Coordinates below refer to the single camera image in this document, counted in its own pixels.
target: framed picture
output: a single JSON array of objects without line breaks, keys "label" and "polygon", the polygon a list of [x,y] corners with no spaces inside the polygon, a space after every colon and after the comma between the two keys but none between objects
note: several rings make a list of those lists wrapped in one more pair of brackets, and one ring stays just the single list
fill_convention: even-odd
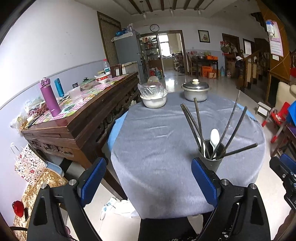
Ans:
[{"label": "framed picture", "polygon": [[199,30],[198,31],[198,36],[200,38],[200,42],[210,43],[209,31]]}]

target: purple water bottle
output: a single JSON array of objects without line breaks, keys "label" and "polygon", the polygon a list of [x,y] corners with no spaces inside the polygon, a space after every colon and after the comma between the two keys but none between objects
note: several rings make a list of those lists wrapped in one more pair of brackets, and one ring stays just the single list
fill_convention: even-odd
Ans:
[{"label": "purple water bottle", "polygon": [[59,107],[59,104],[52,91],[52,87],[50,86],[50,79],[42,78],[40,80],[39,87],[52,116],[57,116],[61,112],[61,108]]}]

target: red plastic stool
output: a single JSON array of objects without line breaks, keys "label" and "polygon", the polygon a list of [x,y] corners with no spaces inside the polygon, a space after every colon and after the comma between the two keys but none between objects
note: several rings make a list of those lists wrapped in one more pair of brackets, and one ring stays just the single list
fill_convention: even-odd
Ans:
[{"label": "red plastic stool", "polygon": [[272,108],[270,110],[268,116],[266,117],[265,121],[263,121],[263,123],[261,124],[261,126],[264,127],[266,125],[267,121],[269,120],[269,118],[272,117],[272,119],[275,121],[275,123],[280,126],[280,128],[277,131],[277,133],[275,134],[275,136],[270,140],[271,143],[274,143],[276,141],[277,137],[279,136],[279,134],[283,130],[284,126],[287,124],[286,123],[286,116],[288,115],[289,106],[290,106],[290,104],[288,102],[285,102],[279,112],[276,108]]}]

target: blue gripper pad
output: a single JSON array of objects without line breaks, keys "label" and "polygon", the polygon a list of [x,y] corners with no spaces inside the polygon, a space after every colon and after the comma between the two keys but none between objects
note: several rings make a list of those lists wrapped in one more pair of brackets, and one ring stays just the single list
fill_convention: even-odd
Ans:
[{"label": "blue gripper pad", "polygon": [[296,174],[296,162],[291,157],[289,157],[287,154],[282,154],[280,161]]},{"label": "blue gripper pad", "polygon": [[220,193],[217,193],[217,189],[214,186],[212,180],[206,174],[206,171],[212,172],[206,168],[200,159],[194,158],[191,163],[191,171],[195,177],[202,193],[207,200],[207,203],[217,207],[218,196]]},{"label": "blue gripper pad", "polygon": [[77,194],[80,197],[80,204],[85,207],[89,204],[98,189],[107,169],[104,158],[97,158],[92,166],[85,170],[78,179]]}]

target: clock face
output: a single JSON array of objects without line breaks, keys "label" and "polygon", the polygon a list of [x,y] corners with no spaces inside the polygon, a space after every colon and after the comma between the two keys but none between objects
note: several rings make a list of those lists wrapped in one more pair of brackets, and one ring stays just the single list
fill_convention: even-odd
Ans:
[{"label": "clock face", "polygon": [[152,25],[150,26],[150,30],[151,30],[152,32],[157,32],[157,31],[159,30],[159,26],[158,26],[157,24],[152,24]]}]

